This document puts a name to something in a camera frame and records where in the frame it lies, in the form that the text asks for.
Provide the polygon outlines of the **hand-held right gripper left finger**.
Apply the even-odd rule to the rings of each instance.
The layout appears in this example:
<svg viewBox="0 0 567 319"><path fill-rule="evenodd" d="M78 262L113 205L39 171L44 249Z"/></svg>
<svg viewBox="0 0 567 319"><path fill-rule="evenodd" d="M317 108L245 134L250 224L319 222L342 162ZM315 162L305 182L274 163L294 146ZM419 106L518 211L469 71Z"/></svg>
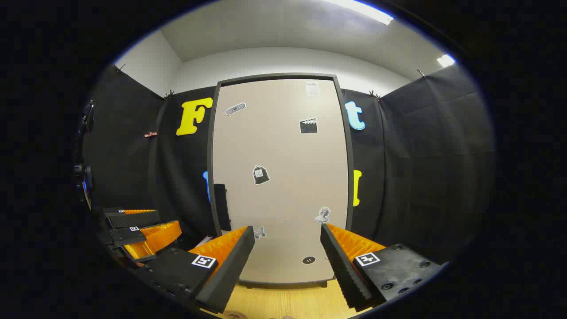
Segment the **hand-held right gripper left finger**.
<svg viewBox="0 0 567 319"><path fill-rule="evenodd" d="M241 227L191 250L165 249L133 275L188 309L220 314L255 244L252 226Z"/></svg>

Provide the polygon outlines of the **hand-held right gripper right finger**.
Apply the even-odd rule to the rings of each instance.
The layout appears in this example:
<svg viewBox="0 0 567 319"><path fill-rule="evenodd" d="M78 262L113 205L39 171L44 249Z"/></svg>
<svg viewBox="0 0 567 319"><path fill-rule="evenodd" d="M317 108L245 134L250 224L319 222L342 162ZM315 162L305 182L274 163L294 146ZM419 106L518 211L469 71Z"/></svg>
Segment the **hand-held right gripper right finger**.
<svg viewBox="0 0 567 319"><path fill-rule="evenodd" d="M405 244L383 246L330 223L322 224L320 242L348 307L356 311L394 303L447 266Z"/></svg>

